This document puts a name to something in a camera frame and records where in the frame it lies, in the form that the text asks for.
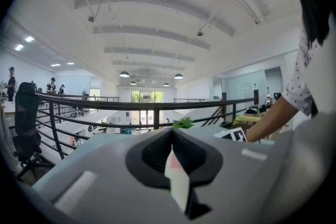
person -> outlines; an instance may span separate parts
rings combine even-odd
[[[15,83],[16,83],[15,77],[14,77],[15,69],[14,69],[14,67],[11,67],[8,70],[9,70],[10,79],[9,79],[8,84],[5,88],[7,88],[8,100],[9,100],[9,102],[12,102],[13,97],[14,97],[14,92],[15,92]]]
[[[266,115],[247,133],[249,142],[258,141],[275,132],[292,119],[300,110],[305,115],[318,113],[302,74],[309,63],[316,58],[324,43],[335,45],[329,32],[335,31],[335,0],[300,0],[302,20],[300,24],[300,43],[293,78],[282,96]]]
[[[34,84],[34,91],[37,92],[37,86],[36,86],[36,84],[34,83],[33,80],[32,80],[32,84]]]
[[[64,84],[62,84],[61,88],[59,88],[58,94],[64,94]]]
[[[56,85],[55,85],[55,78],[51,78],[50,83],[47,84],[47,93],[55,93]]]

pink patch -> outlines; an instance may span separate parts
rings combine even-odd
[[[182,166],[174,153],[172,155],[172,161],[170,162],[170,168],[182,169]]]

chair backrest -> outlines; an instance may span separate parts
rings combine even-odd
[[[35,95],[34,84],[23,82],[15,95],[15,132],[24,135],[36,127],[39,97]]]

dome pendant light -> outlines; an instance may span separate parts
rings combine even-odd
[[[176,75],[175,75],[175,79],[183,79],[182,74],[176,74]]]
[[[130,74],[128,74],[127,71],[122,71],[122,72],[120,73],[119,76],[121,76],[121,77],[123,77],[123,78],[129,78],[129,77],[130,77]]]

tree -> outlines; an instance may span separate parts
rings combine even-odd
[[[139,103],[143,98],[143,94],[140,91],[132,91],[131,92],[131,102],[132,103]]]
[[[152,92],[151,99],[155,103],[163,103],[163,92]]]

